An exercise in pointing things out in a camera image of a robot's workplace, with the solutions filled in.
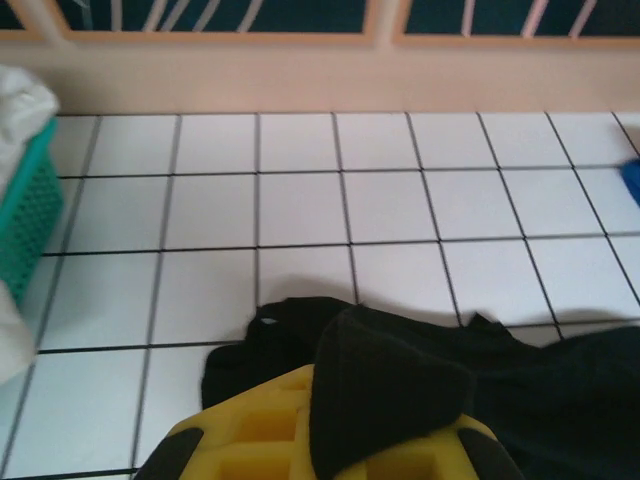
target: wooden frame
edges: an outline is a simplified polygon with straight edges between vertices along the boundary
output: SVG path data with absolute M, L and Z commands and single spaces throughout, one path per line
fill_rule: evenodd
M 9 8 L 13 10 L 24 30 L 0 30 L 0 41 L 11 42 L 39 42 L 42 35 L 37 24 L 33 21 L 31 13 L 24 5 L 23 0 L 6 0 Z
M 406 47 L 554 47 L 554 48 L 640 48 L 640 37 L 548 37 L 508 35 L 407 34 L 407 22 L 414 0 L 400 0 L 393 29 L 393 43 Z
M 257 32 L 88 32 L 71 30 L 55 0 L 44 0 L 64 38 L 78 43 L 222 43 L 294 45 L 372 45 L 380 3 L 366 0 L 362 33 L 257 33 Z

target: teal laundry basket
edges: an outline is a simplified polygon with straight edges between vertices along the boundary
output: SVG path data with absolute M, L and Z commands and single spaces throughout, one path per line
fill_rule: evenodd
M 48 146 L 53 119 L 27 146 L 0 207 L 0 278 L 17 304 L 47 246 L 63 197 Z

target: white cloth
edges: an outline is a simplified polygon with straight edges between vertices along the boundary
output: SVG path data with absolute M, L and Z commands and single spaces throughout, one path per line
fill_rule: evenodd
M 26 142 L 58 111 L 58 99 L 22 68 L 0 65 L 0 203 Z
M 9 289 L 0 281 L 0 384 L 26 369 L 35 358 L 35 346 Z

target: white tile floor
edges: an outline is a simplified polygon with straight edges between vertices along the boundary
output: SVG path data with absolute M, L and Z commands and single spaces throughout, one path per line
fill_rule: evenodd
M 67 206 L 22 307 L 41 354 L 0 387 L 2 477 L 124 480 L 198 411 L 207 353 L 288 295 L 447 326 L 479 310 L 535 345 L 638 322 L 640 208 L 615 167 L 639 127 L 629 113 L 61 118 Z

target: black cloth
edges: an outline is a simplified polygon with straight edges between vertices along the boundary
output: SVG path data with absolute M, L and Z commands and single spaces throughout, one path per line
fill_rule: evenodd
M 640 478 L 640 328 L 537 348 L 479 315 L 444 328 L 287 299 L 261 307 L 243 343 L 209 355 L 203 407 L 313 362 L 320 480 L 461 412 L 493 430 L 528 480 Z

